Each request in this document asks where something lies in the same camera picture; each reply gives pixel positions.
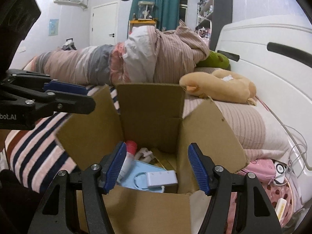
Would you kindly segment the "pink beige pillow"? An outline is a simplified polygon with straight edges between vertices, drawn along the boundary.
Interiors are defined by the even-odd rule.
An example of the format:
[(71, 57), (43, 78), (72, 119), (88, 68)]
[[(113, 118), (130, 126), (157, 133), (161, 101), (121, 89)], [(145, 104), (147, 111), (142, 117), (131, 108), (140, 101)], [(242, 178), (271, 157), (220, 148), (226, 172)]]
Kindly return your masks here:
[(190, 168), (188, 146), (197, 143), (215, 164), (238, 171), (257, 159), (287, 164), (291, 146), (282, 125), (256, 106), (186, 95), (177, 141), (177, 167)]

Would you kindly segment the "white adapter with cable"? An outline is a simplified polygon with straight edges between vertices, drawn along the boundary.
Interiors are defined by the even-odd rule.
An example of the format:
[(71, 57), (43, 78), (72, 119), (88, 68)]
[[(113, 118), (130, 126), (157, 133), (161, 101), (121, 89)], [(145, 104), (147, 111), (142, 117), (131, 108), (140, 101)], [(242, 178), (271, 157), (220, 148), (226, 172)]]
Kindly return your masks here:
[(164, 193), (166, 187), (178, 184), (175, 171), (142, 172), (133, 181), (138, 190), (160, 193)]

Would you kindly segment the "gold bar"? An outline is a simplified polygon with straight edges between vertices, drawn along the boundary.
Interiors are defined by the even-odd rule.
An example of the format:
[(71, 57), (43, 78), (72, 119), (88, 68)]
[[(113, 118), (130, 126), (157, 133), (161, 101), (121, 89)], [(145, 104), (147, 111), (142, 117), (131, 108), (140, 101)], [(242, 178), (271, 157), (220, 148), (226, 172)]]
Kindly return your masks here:
[(164, 153), (157, 148), (152, 148), (151, 151), (164, 169), (177, 171), (176, 157), (174, 154)]

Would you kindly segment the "rolled striped duvet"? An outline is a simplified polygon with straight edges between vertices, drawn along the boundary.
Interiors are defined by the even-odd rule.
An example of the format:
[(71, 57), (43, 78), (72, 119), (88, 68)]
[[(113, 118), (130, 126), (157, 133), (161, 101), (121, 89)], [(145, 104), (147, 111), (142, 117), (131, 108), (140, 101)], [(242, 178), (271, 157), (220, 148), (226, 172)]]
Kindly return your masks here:
[(180, 21), (175, 30), (135, 28), (125, 42), (35, 56), (25, 70), (77, 85), (179, 83), (209, 56), (208, 45)]

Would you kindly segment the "dark shelf unit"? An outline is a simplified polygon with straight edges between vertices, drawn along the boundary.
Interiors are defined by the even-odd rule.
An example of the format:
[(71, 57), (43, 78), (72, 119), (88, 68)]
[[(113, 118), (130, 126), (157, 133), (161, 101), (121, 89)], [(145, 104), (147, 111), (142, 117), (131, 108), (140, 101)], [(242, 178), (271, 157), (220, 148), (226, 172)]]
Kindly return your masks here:
[(209, 30), (211, 50), (216, 50), (222, 28), (232, 23), (232, 13), (233, 0), (198, 0), (196, 30)]

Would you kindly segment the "wall poster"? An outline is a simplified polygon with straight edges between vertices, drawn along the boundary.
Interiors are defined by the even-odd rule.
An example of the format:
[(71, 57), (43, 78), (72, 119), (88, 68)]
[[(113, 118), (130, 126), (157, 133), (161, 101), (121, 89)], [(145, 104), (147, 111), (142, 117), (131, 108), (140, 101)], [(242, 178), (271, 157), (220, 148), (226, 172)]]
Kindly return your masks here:
[(59, 28), (59, 19), (50, 19), (49, 20), (49, 36), (58, 35)]

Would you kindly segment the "teal curtain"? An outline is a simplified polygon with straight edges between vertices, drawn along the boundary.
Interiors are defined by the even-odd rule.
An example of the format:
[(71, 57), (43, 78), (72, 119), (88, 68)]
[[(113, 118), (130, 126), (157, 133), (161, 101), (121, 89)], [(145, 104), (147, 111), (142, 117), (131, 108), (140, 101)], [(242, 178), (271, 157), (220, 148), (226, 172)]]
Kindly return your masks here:
[(157, 19), (157, 28), (162, 30), (175, 30), (179, 25), (180, 0), (132, 0), (129, 13), (129, 20), (133, 19), (133, 14), (138, 16), (140, 1), (154, 2), (153, 18)]

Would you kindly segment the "pink toy case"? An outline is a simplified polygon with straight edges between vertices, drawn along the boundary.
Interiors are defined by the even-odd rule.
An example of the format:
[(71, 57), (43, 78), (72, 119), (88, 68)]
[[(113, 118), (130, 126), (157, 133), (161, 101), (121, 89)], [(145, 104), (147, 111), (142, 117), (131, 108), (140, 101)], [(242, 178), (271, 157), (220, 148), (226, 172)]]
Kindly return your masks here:
[(271, 159), (258, 159), (251, 161), (245, 168), (238, 171), (239, 175), (254, 173), (260, 182), (270, 183), (276, 177), (276, 168)]

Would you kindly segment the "pink red bottle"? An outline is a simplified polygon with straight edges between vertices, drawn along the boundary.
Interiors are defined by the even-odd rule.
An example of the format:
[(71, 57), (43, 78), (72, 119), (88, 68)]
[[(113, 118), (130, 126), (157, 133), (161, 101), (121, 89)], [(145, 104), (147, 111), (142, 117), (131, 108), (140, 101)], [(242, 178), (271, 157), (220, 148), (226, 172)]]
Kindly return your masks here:
[(132, 167), (135, 154), (137, 152), (137, 143), (134, 141), (126, 141), (126, 157), (118, 176), (118, 181), (121, 182), (128, 174)]

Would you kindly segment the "white door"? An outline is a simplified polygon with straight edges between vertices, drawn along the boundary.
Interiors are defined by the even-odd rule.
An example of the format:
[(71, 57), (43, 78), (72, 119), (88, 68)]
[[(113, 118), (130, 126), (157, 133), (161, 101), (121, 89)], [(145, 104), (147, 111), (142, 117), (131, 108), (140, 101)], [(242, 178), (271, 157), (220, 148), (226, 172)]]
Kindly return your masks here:
[(118, 2), (97, 5), (91, 10), (90, 44), (117, 43)]

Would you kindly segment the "white headboard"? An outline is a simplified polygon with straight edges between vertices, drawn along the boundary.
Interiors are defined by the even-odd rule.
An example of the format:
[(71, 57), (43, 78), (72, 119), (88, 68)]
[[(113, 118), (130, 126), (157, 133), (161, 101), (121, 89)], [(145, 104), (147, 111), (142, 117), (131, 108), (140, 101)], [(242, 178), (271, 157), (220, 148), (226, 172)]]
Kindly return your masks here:
[(258, 97), (283, 124), (305, 139), (306, 171), (311, 170), (311, 68), (269, 47), (283, 46), (311, 54), (311, 23), (304, 16), (274, 15), (225, 25), (216, 50), (235, 54), (232, 71), (252, 80)]

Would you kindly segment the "light blue square device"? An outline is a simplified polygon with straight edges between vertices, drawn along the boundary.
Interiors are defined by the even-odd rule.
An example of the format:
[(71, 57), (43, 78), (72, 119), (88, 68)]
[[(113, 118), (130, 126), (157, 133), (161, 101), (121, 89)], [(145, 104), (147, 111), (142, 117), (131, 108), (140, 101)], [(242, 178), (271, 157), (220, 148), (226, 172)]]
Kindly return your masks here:
[(148, 188), (146, 175), (149, 172), (162, 172), (164, 168), (150, 165), (141, 161), (134, 160), (131, 163), (131, 168), (127, 174), (117, 181), (117, 184), (124, 187), (140, 191), (149, 191), (156, 193), (163, 193), (164, 189), (160, 186), (156, 188)]

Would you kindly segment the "yellow wooden table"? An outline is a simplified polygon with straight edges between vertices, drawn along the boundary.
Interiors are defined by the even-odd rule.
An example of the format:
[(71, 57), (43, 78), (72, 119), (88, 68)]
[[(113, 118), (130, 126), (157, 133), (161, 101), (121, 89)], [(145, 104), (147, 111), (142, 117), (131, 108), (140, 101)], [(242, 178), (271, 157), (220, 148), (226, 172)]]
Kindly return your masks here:
[(129, 20), (127, 37), (129, 37), (129, 35), (133, 32), (135, 28), (146, 26), (146, 25), (156, 27), (157, 22), (155, 20)]

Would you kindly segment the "glass display case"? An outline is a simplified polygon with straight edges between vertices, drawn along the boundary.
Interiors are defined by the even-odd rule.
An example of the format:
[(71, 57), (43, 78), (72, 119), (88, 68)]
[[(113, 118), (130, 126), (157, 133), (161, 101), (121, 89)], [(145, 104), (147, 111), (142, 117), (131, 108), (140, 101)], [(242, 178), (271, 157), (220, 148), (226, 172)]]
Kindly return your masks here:
[(138, 20), (152, 20), (155, 2), (139, 1), (138, 2)]

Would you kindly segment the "green plush pillow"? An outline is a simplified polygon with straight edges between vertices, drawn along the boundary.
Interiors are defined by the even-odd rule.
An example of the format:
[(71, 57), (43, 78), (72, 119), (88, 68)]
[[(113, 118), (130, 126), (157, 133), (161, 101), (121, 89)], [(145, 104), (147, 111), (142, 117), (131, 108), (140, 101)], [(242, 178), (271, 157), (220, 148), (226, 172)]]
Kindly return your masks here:
[(228, 69), (230, 61), (228, 57), (223, 54), (210, 51), (209, 56), (196, 64), (196, 67), (221, 68)]

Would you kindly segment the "striped fleece blanket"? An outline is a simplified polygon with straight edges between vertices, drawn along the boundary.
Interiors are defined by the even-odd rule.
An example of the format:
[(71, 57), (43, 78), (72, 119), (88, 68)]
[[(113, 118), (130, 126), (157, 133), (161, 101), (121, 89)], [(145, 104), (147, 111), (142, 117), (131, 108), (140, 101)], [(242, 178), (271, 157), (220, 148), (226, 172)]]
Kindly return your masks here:
[(25, 187), (45, 193), (60, 170), (69, 173), (100, 162), (122, 140), (117, 90), (88, 86), (97, 107), (90, 115), (55, 112), (31, 131), (13, 130), (6, 139), (10, 167)]

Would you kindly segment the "tan plush toy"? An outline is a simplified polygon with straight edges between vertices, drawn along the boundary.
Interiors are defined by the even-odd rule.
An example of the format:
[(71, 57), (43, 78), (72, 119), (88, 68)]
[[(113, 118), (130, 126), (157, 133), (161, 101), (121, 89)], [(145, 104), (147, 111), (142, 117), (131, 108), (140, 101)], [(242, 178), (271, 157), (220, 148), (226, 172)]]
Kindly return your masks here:
[(217, 69), (213, 73), (192, 72), (179, 80), (186, 93), (199, 98), (228, 103), (256, 105), (256, 86), (250, 79), (235, 72)]

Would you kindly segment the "brown cardboard box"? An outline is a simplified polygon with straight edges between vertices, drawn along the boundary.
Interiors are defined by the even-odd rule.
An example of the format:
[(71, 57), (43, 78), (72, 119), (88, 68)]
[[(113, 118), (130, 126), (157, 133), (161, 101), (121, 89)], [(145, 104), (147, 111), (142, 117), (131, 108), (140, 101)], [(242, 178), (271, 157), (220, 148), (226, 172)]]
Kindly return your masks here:
[(74, 114), (61, 126), (59, 143), (82, 170), (120, 141), (159, 150), (176, 168), (178, 184), (169, 193), (115, 186), (102, 197), (114, 232), (201, 232), (212, 199), (198, 188), (188, 146), (196, 143), (214, 164), (235, 173), (247, 165), (247, 158), (233, 130), (211, 99), (184, 116), (185, 92), (179, 85), (127, 84), (116, 90), (117, 106), (108, 88), (101, 88), (93, 96), (91, 114)]

